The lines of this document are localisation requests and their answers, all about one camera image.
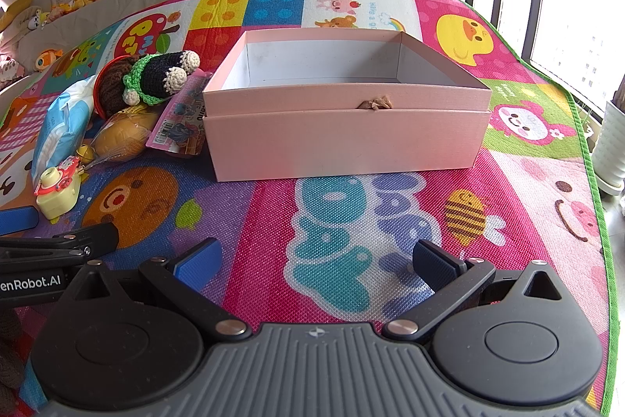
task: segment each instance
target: colorful play mat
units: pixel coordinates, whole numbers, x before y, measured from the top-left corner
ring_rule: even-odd
[[[126,54],[191,49],[203,70],[215,70],[244,31],[273,27],[400,30],[457,62],[493,90],[493,116],[474,167],[216,183],[202,157],[149,150],[124,164],[94,167],[71,212],[52,222],[42,216],[24,236],[112,221],[120,246],[105,261],[116,269],[174,256],[213,236],[224,261],[202,294],[255,328],[265,321],[379,326],[392,319],[431,294],[411,264],[416,239],[499,269],[546,260],[603,345],[604,363],[587,400],[607,415],[616,288],[577,111],[570,94],[521,62],[461,1],[171,0],[129,16],[65,54],[13,102],[0,130],[0,207],[34,202],[29,169],[36,136],[47,106],[72,83]],[[94,120],[87,136],[98,126]],[[467,218],[455,213],[463,208],[471,211]],[[20,310],[24,360],[51,309]],[[37,403],[30,382],[16,416],[31,415]]]

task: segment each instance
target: white flower pot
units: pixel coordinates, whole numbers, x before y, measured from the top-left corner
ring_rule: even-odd
[[[618,195],[625,179],[625,114],[611,101],[605,104],[601,132],[591,160],[599,187]]]

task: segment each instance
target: open cardboard box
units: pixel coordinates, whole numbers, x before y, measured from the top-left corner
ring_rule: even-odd
[[[386,95],[390,110],[360,110]],[[403,32],[243,33],[204,89],[218,181],[471,167],[491,90]]]

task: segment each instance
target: pink toy package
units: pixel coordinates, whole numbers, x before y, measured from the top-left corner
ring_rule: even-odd
[[[197,69],[187,77],[182,89],[165,107],[146,142],[146,147],[180,156],[195,156],[200,153],[205,140],[202,91],[212,75]]]

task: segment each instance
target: cartoon bee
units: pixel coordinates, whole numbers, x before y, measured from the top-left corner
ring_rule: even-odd
[[[449,232],[462,246],[468,246],[479,236],[498,246],[505,244],[501,230],[505,221],[496,215],[486,216],[484,205],[471,191],[457,189],[445,202],[445,221]]]

